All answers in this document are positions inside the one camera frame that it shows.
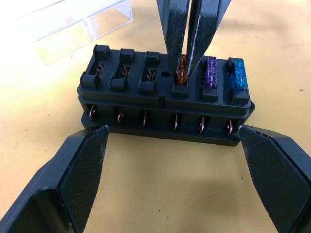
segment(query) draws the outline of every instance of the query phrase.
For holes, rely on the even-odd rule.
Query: small hole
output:
[[[167,71],[163,71],[163,72],[161,73],[161,75],[162,75],[162,77],[169,77],[170,73],[167,72]]]

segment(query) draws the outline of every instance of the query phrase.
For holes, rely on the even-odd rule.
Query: blade fuse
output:
[[[216,57],[207,57],[207,67],[204,72],[205,88],[217,88],[217,59]]]
[[[234,60],[234,71],[230,76],[231,88],[235,91],[247,90],[247,79],[243,59]]]

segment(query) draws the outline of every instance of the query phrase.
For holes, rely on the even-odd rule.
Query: black fuse box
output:
[[[230,86],[234,59],[217,59],[217,88],[206,89],[206,57],[178,85],[167,54],[96,45],[78,86],[87,128],[113,133],[236,146],[238,126],[255,109],[248,89]]]

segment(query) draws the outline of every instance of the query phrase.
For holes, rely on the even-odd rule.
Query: wooden tabletop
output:
[[[21,35],[1,43],[0,218],[66,137],[83,129],[76,88],[94,45],[166,52],[156,0],[132,0],[132,7],[133,22],[48,66]],[[243,58],[256,105],[247,124],[288,135],[311,154],[310,1],[233,0],[206,54]],[[111,133],[85,232],[276,229],[241,144]]]

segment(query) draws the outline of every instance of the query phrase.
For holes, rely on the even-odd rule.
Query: purple fuse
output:
[[[205,88],[217,88],[217,59],[216,57],[207,57],[207,67],[204,72]]]

